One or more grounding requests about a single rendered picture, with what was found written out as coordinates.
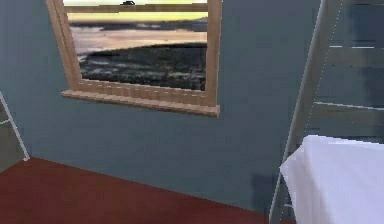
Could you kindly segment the wooden framed window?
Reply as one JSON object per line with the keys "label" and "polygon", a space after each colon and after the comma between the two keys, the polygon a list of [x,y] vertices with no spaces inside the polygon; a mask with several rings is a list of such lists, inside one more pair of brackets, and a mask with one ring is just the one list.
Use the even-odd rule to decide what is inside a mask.
{"label": "wooden framed window", "polygon": [[[223,0],[205,3],[66,6],[63,0],[45,0],[69,88],[63,97],[125,104],[154,110],[172,111],[217,118],[220,36]],[[190,90],[150,85],[83,79],[70,34],[69,13],[119,12],[206,12],[207,56],[205,89]]]}

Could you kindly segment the white bed sheet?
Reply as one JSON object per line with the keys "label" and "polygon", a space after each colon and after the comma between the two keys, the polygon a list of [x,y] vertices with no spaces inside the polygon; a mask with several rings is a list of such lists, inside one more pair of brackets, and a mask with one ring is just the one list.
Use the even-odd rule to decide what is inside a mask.
{"label": "white bed sheet", "polygon": [[384,224],[384,144],[308,135],[280,172],[297,224]]}

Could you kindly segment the grey room door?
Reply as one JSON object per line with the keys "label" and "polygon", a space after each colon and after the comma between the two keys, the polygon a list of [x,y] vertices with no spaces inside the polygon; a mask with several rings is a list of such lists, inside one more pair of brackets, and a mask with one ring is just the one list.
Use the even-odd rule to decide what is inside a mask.
{"label": "grey room door", "polygon": [[30,155],[0,91],[0,173],[20,161],[29,159]]}

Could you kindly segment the grey bed frame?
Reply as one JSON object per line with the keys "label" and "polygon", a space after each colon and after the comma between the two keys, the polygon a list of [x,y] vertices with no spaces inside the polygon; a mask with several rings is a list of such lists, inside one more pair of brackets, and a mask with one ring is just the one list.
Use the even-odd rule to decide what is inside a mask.
{"label": "grey bed frame", "polygon": [[321,0],[282,159],[325,133],[384,143],[384,0]]}

